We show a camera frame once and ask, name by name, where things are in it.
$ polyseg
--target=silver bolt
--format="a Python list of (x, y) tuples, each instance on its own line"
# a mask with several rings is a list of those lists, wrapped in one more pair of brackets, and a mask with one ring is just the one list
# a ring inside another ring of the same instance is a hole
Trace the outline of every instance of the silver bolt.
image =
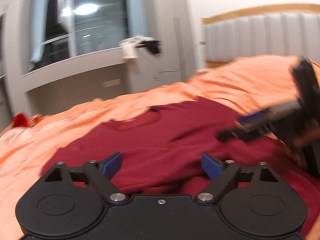
[(125, 200), (125, 194), (122, 194), (122, 193), (113, 193), (113, 194), (110, 195), (110, 199), (111, 199), (112, 201), (116, 201), (116, 202), (118, 202), (118, 201), (123, 201), (123, 200)]
[(166, 201), (164, 199), (159, 199), (158, 204), (164, 204)]
[(213, 195), (210, 194), (210, 193), (200, 193), (198, 195), (198, 199), (200, 199), (201, 201), (209, 201), (209, 200), (212, 200), (213, 199)]

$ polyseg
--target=curtain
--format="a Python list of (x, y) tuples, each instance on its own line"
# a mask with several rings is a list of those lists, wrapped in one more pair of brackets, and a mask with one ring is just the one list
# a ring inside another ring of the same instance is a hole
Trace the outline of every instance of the curtain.
[(129, 36), (148, 36), (143, 0), (126, 0)]
[(41, 61), (45, 40), (47, 10), (49, 0), (32, 0), (32, 16), (30, 25), (31, 37), (31, 62), (37, 63)]

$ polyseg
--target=orange blanket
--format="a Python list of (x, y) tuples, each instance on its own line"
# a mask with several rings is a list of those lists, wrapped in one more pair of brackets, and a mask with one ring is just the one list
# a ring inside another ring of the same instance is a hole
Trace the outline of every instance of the orange blanket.
[[(10, 130), (0, 139), (0, 239), (22, 236), (14, 215), (15, 205), (59, 147), (84, 136), (101, 122), (129, 119), (152, 105), (202, 96), (248, 114), (293, 100), (297, 90), (290, 70), (297, 62), (297, 57), (270, 55), (239, 58), (224, 67), (198, 73), (186, 83), (107, 101), (96, 99), (46, 117), (33, 128)], [(320, 77), (320, 67), (314, 64), (314, 70)]]

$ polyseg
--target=red object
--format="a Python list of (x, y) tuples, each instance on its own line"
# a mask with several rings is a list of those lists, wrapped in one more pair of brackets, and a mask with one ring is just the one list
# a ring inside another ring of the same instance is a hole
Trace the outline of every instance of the red object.
[(12, 119), (13, 127), (28, 127), (28, 119), (24, 113), (17, 114)]
[(127, 121), (103, 123), (84, 137), (61, 148), (44, 166), (44, 174), (55, 162), (81, 166), (121, 152), (123, 166), (112, 182), (127, 194), (195, 195), (210, 182), (201, 169), (201, 154), (220, 160), (235, 160), (244, 166), (268, 162), (303, 198), (308, 217), (305, 235), (320, 212), (320, 182), (295, 165), (280, 142), (260, 138), (250, 143), (238, 139), (221, 144), (214, 135), (233, 125), (238, 114), (208, 99), (167, 106)]

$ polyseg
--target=gray upholstered headboard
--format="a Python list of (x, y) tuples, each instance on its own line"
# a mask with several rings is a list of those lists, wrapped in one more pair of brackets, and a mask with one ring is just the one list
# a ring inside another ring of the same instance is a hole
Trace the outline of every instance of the gray upholstered headboard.
[(297, 55), (320, 63), (320, 5), (278, 4), (203, 18), (208, 67), (236, 57)]

